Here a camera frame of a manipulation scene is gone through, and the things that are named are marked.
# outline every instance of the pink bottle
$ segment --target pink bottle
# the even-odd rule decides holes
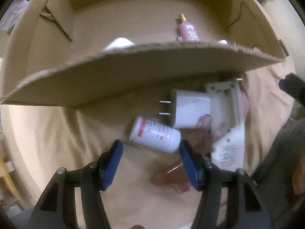
[[[195,26],[186,21],[184,14],[179,15],[180,24],[178,26],[182,40],[184,41],[199,41],[198,33]]]

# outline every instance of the bottle cap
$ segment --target bottle cap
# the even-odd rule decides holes
[[[184,14],[180,14],[180,15],[179,15],[179,20],[180,20],[181,22],[185,22],[185,21],[186,21],[186,18],[185,18],[185,16],[184,16]]]

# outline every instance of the torn cardboard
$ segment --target torn cardboard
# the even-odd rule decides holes
[[[46,9],[55,21],[41,16]],[[179,13],[196,25],[201,43],[174,42]],[[136,46],[105,53],[118,37]],[[221,39],[231,44],[217,45]],[[254,0],[31,0],[8,44],[1,102],[77,106],[189,76],[244,72],[283,58]]]

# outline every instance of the beige fabric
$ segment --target beige fabric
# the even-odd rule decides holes
[[[246,74],[245,93],[251,104],[246,121],[245,155],[245,169],[249,174],[264,159],[277,132],[289,117],[293,99],[279,90],[278,81],[290,72],[294,72],[294,65],[287,58],[286,63]],[[172,88],[202,91],[206,83],[217,79],[216,75],[197,77],[120,95],[78,109],[11,105],[11,123],[27,171],[42,192],[57,168],[82,168],[97,160],[115,139],[126,142],[136,116],[157,118],[158,112],[165,110],[159,100],[168,98]],[[149,182],[162,164],[177,158],[177,154],[124,145],[114,182],[102,193],[112,228],[126,229],[140,224],[146,229],[175,229],[193,220],[200,193],[192,190],[178,195],[171,189],[155,187]],[[79,226],[84,228],[79,190],[76,201]]]

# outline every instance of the power adapter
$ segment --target power adapter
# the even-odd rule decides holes
[[[173,89],[171,101],[160,101],[170,104],[170,124],[173,128],[195,128],[201,116],[210,114],[210,97],[206,93]]]

